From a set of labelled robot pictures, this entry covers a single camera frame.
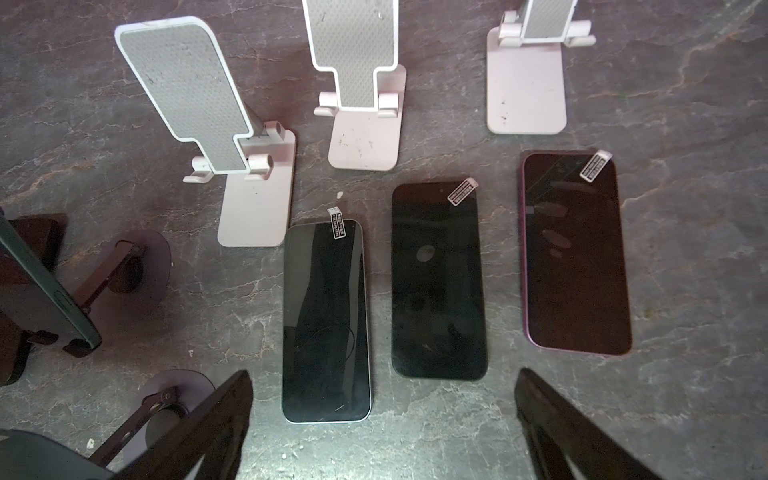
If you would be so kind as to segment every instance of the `black smartphone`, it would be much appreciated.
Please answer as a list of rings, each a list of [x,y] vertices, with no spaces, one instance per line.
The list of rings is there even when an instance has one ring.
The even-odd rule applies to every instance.
[[[285,238],[283,414],[292,423],[358,422],[371,411],[362,228],[296,225]]]
[[[462,182],[392,194],[392,366],[409,377],[477,380],[488,369],[476,192]]]
[[[525,333],[536,345],[622,355],[632,346],[616,167],[533,153],[521,169]]]

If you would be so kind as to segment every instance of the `purple phone frame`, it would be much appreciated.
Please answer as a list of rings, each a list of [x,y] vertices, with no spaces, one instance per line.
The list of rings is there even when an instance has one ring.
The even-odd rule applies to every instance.
[[[522,312],[523,312],[523,331],[525,332],[525,338],[528,339],[529,342],[533,343],[537,347],[541,349],[547,349],[547,350],[557,350],[560,352],[572,352],[572,353],[581,353],[584,355],[600,355],[600,356],[622,356],[626,355],[631,351],[631,348],[624,353],[614,355],[610,353],[594,353],[594,352],[585,352],[584,350],[573,350],[573,349],[562,349],[557,348],[553,346],[544,346],[539,345],[536,343],[535,340],[531,337],[531,330],[528,328],[528,245],[526,242],[526,229],[525,229],[525,162],[528,161],[528,159],[534,155],[539,154],[558,154],[558,155],[594,155],[597,150],[593,151],[553,151],[553,150],[545,150],[545,151],[526,151],[523,152],[524,158],[523,161],[520,162],[520,175],[519,175],[519,198],[518,198],[518,222],[519,222],[519,231],[520,231],[520,277],[521,277],[521,298],[522,298]]]

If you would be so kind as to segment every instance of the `gray marble floor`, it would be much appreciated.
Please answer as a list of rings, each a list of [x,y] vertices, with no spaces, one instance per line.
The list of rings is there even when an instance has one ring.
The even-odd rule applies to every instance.
[[[72,289],[117,232],[162,232],[166,300],[85,359],[38,348],[0,389],[0,426],[87,455],[165,369],[222,382],[248,369],[255,401],[240,478],[532,478],[512,395],[535,369],[665,478],[768,478],[768,2],[582,0],[598,43],[564,50],[568,126],[549,137],[485,126],[485,36],[513,2],[401,2],[408,89],[399,162],[335,170],[331,121],[312,115],[301,2],[159,0],[0,5],[0,203],[63,212],[58,278]],[[298,136],[292,223],[339,202],[366,228],[374,406],[354,425],[280,411],[283,249],[216,240],[223,179],[183,184],[195,155],[168,133],[114,43],[115,26],[197,15],[243,99]],[[522,151],[601,147],[619,171],[634,348],[543,351],[522,333],[517,177]],[[490,367],[479,382],[404,379],[389,362],[389,208],[395,186],[480,183]],[[119,468],[118,458],[113,467]]]

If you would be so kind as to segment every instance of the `purple smartphone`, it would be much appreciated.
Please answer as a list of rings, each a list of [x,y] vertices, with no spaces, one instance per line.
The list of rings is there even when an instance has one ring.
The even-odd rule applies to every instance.
[[[590,152],[537,152],[522,163],[525,335],[535,345],[602,355],[632,347],[616,168],[590,183]]]

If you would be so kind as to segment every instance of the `smartphone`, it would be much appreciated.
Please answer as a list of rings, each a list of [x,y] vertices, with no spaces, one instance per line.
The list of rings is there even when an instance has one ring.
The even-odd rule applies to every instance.
[[[296,225],[285,238],[283,414],[292,423],[358,422],[371,411],[362,228]]]
[[[588,152],[529,154],[521,168],[526,336],[559,350],[622,355],[632,346],[616,167],[594,181]]]
[[[477,380],[488,369],[476,192],[462,182],[392,194],[392,366],[408,377]]]
[[[30,222],[35,221],[24,228],[34,228]],[[45,238],[30,238],[36,250],[45,242]],[[52,333],[83,350],[99,346],[101,335],[94,324],[43,264],[53,259],[43,256],[41,261],[39,252],[2,215],[0,243],[0,312],[5,321],[25,331]]]

